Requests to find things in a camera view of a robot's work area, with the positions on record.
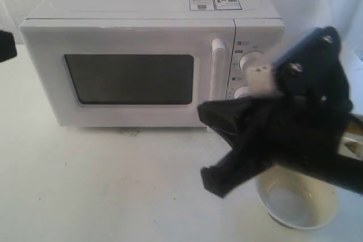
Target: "table surface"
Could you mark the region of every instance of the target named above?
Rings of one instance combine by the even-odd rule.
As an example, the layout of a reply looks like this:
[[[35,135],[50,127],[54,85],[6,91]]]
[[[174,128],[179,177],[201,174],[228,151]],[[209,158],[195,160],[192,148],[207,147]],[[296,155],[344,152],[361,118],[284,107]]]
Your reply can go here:
[[[275,223],[253,180],[208,193],[199,170],[229,150],[217,134],[59,127],[18,51],[0,64],[0,241],[362,241],[363,197],[343,189],[317,231]]]

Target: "bowl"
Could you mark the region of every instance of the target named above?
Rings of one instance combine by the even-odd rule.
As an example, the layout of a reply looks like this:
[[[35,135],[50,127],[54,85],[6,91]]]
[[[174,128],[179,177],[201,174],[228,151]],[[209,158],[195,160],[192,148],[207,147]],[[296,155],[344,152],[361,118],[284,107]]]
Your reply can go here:
[[[286,227],[316,230],[337,213],[335,186],[280,166],[260,174],[256,189],[268,214]]]

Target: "microwave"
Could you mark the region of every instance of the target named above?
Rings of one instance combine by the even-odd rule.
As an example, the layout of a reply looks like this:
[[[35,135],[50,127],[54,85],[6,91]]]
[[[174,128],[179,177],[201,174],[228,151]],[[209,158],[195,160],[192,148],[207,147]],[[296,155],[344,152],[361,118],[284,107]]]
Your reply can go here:
[[[43,0],[20,26],[61,126],[204,126],[283,32],[270,0]]]

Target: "bolt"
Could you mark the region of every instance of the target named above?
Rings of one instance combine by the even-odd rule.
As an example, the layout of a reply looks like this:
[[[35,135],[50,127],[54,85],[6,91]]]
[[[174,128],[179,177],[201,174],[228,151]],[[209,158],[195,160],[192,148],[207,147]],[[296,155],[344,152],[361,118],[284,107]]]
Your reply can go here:
[[[304,72],[302,65],[300,63],[290,63],[289,70],[291,75],[297,76]]]
[[[324,45],[331,45],[333,43],[333,38],[329,35],[323,36],[322,40]]]

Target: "label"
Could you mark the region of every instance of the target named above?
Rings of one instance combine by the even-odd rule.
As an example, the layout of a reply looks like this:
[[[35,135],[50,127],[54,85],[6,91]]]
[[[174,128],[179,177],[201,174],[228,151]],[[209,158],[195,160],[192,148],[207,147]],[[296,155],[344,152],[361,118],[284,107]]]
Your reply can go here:
[[[213,0],[189,0],[191,11],[214,11]]]
[[[217,10],[241,10],[238,0],[213,0]]]

